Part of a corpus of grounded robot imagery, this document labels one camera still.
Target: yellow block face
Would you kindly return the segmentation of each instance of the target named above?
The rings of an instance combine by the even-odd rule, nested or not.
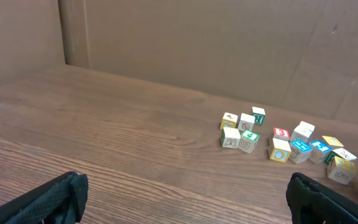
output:
[[[223,119],[222,124],[221,124],[221,130],[223,128],[225,128],[225,127],[227,127],[227,128],[236,128],[236,122],[228,121],[226,119]]]
[[[330,136],[323,136],[323,138],[332,146],[343,147],[343,144],[336,138]]]
[[[287,159],[290,157],[291,152],[284,151],[281,149],[274,149],[270,159],[277,162],[287,162]]]
[[[342,159],[338,156],[335,157],[335,164],[350,172],[356,173],[356,167],[353,162]]]

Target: alphabet block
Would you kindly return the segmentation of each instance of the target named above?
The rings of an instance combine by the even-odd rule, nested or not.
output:
[[[343,144],[336,138],[331,136],[323,136],[323,139],[327,142],[331,149],[339,149],[343,147]]]
[[[353,162],[334,156],[327,168],[328,178],[341,184],[348,184],[356,176],[356,167]]]
[[[308,142],[309,138],[311,136],[311,131],[307,130],[304,127],[301,126],[297,126],[291,135],[290,141],[295,141],[295,140],[302,140],[303,142]]]
[[[235,114],[225,113],[221,123],[221,130],[223,127],[236,128],[237,118],[238,116]]]
[[[355,161],[357,159],[357,157],[353,154],[351,154],[348,150],[344,149],[344,148],[339,148],[339,149],[334,149],[331,152],[329,152],[325,163],[329,164],[332,159],[334,158],[334,156],[338,156],[340,158],[343,158],[347,161]]]
[[[265,110],[263,108],[258,108],[256,106],[252,107],[252,115],[255,117],[255,124],[262,125],[265,121]]]
[[[286,129],[273,128],[273,138],[288,141],[290,140],[290,133]]]
[[[304,143],[302,140],[298,139],[291,142],[291,155],[290,159],[295,164],[299,164],[308,159],[311,153],[311,147]]]
[[[291,154],[291,147],[288,141],[273,138],[268,149],[268,156],[277,162],[287,162]]]
[[[243,150],[246,153],[251,153],[258,143],[259,135],[257,133],[253,133],[252,131],[245,130],[241,134],[241,140],[239,144],[239,149]]]
[[[221,134],[221,145],[225,148],[237,149],[240,143],[240,138],[238,129],[224,127]]]
[[[238,130],[240,131],[252,131],[255,124],[255,117],[249,114],[241,114]]]
[[[301,121],[301,123],[299,124],[299,126],[301,126],[302,128],[305,128],[305,129],[307,129],[307,130],[309,130],[309,131],[311,131],[311,132],[314,131],[314,125],[309,124],[309,123],[307,123],[307,122]]]
[[[312,148],[312,152],[309,156],[309,160],[314,163],[320,163],[327,158],[329,152],[331,152],[331,148],[325,145],[320,140],[315,140],[309,143]]]

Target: white block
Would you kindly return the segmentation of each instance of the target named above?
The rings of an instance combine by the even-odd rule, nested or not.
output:
[[[241,140],[239,144],[239,149],[243,150],[246,153],[251,153],[258,143],[259,135],[257,133],[253,133],[252,131],[245,130],[241,134]]]
[[[262,125],[265,121],[266,113],[263,108],[252,107],[252,115],[255,117],[255,124]]]
[[[296,127],[291,135],[290,141],[295,141],[295,140],[302,140],[303,142],[308,142],[309,138],[311,136],[311,131],[307,130],[306,128],[303,128],[301,126]]]
[[[328,178],[341,184],[348,184],[356,176],[356,172],[353,162],[338,156],[335,156],[327,167]]]
[[[291,155],[290,159],[295,164],[299,164],[308,159],[312,149],[309,145],[304,143],[301,139],[292,141],[291,145]]]
[[[347,161],[352,161],[352,162],[355,162],[357,157],[353,154],[351,154],[348,150],[344,149],[344,148],[339,148],[339,149],[334,149],[332,150],[326,160],[327,160],[327,163],[330,163],[331,160],[334,158],[334,156],[338,156],[340,158],[343,158]]]
[[[238,116],[235,114],[225,113],[222,118],[221,130],[224,127],[235,128],[237,124]]]
[[[329,152],[331,152],[331,148],[325,145],[320,140],[315,140],[309,143],[310,147],[312,148],[312,152],[309,156],[309,160],[314,163],[320,163],[327,158]]]
[[[241,114],[238,130],[240,131],[252,131],[255,124],[255,117],[249,114]]]
[[[306,128],[307,130],[313,132],[314,131],[314,125],[309,124],[307,122],[301,121],[301,123],[299,124],[299,126],[301,126],[302,128]]]
[[[288,141],[272,138],[267,151],[269,159],[277,162],[287,162],[291,154],[291,147]]]
[[[284,141],[290,140],[290,132],[282,128],[273,128],[273,138],[281,139]]]
[[[223,128],[221,134],[222,147],[237,149],[240,143],[240,132],[236,128]]]
[[[258,108],[258,107],[256,107],[256,106],[253,106],[253,107],[252,107],[252,112],[253,112],[253,113],[257,113],[257,114],[261,114],[261,115],[266,115],[266,114],[265,114],[265,109],[263,109],[263,108]]]

